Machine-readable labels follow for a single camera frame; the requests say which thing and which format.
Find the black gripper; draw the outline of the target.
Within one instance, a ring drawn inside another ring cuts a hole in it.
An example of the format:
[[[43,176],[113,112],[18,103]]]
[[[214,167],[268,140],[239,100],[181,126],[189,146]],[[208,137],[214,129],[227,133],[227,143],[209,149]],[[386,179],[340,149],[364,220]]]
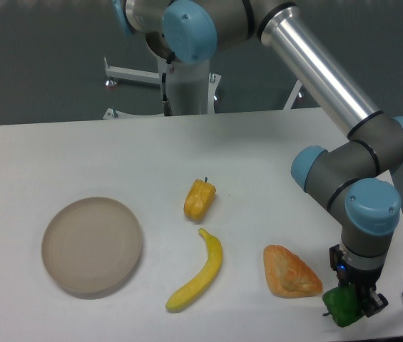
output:
[[[350,251],[343,243],[330,248],[330,267],[336,272],[339,288],[353,284],[361,312],[367,318],[378,314],[389,304],[376,292],[382,273],[382,255],[365,257]]]

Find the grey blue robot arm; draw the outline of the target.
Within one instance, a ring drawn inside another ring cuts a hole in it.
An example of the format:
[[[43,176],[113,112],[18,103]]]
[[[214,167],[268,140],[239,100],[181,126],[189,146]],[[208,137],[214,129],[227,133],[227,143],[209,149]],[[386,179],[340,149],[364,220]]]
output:
[[[293,1],[114,1],[126,34],[142,33],[159,58],[166,116],[206,114],[209,62],[219,51],[257,37],[272,48],[346,135],[333,151],[302,150],[291,174],[342,226],[330,249],[338,285],[322,300],[338,326],[383,310],[377,293],[401,197],[379,176],[403,163],[403,117],[388,118],[311,34]]]

